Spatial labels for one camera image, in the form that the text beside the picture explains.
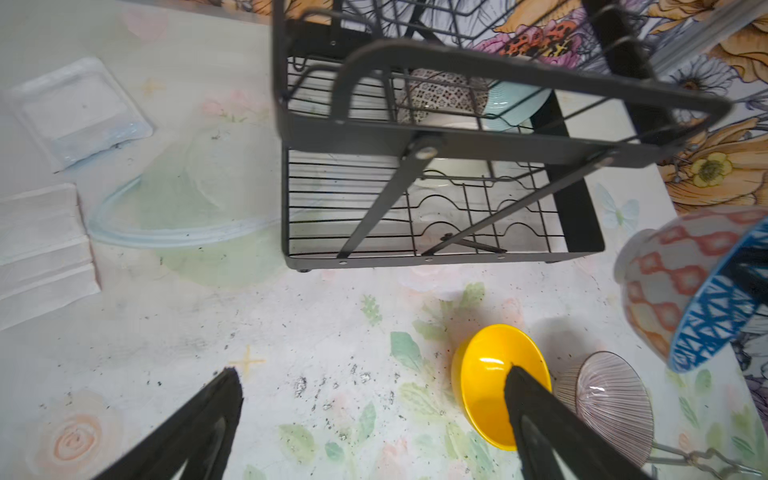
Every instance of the floral tablecloth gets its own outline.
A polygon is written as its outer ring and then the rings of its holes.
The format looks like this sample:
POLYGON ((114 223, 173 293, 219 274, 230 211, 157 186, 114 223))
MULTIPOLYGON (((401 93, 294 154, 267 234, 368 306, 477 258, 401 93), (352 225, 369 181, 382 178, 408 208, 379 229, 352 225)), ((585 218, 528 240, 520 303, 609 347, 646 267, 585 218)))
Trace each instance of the floral tablecloth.
MULTIPOLYGON (((190 116, 270 124, 268 27, 81 3, 19 2, 0 20, 11 40, 0 87, 96 55, 157 132, 53 175, 3 108, 0 190, 71 181, 88 218, 190 116), (6 28, 21 19, 26 28, 6 28)), ((90 478, 226 366, 245 400, 225 478, 520 478, 518 456, 481 440, 449 385, 454 348, 494 323, 530 335, 555 382, 588 353, 621 355, 650 392, 657 442, 768 471, 733 352, 673 374, 621 313, 618 249, 675 214, 656 168, 603 169, 588 184, 606 251, 549 265, 297 273, 275 226, 206 248, 94 242, 102 293, 0 332, 0 478, 90 478)), ((660 478, 706 477, 660 467, 660 478)))

